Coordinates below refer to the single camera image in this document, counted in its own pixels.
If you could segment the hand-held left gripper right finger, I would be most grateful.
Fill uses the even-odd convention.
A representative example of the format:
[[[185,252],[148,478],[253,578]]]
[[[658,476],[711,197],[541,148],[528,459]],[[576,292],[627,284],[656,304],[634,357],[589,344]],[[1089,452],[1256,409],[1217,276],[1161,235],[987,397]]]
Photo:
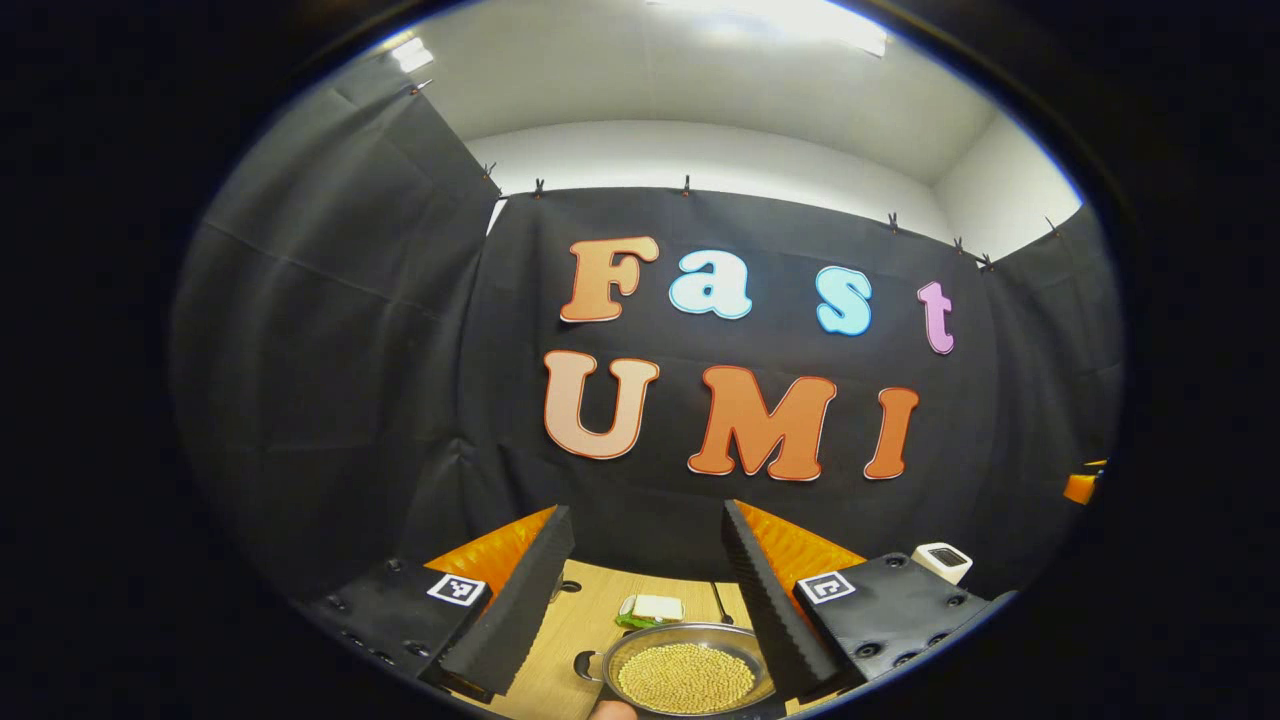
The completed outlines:
[[[737,500],[722,542],[774,688],[804,703],[905,675],[1004,611],[925,552],[864,559]]]

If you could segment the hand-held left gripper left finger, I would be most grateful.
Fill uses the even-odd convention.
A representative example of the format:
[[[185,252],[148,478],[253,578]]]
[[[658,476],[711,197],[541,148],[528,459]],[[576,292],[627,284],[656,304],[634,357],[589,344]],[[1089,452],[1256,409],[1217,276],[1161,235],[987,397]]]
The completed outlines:
[[[294,606],[389,673],[488,705],[529,657],[573,547],[571,510],[553,505],[428,562],[385,559]]]

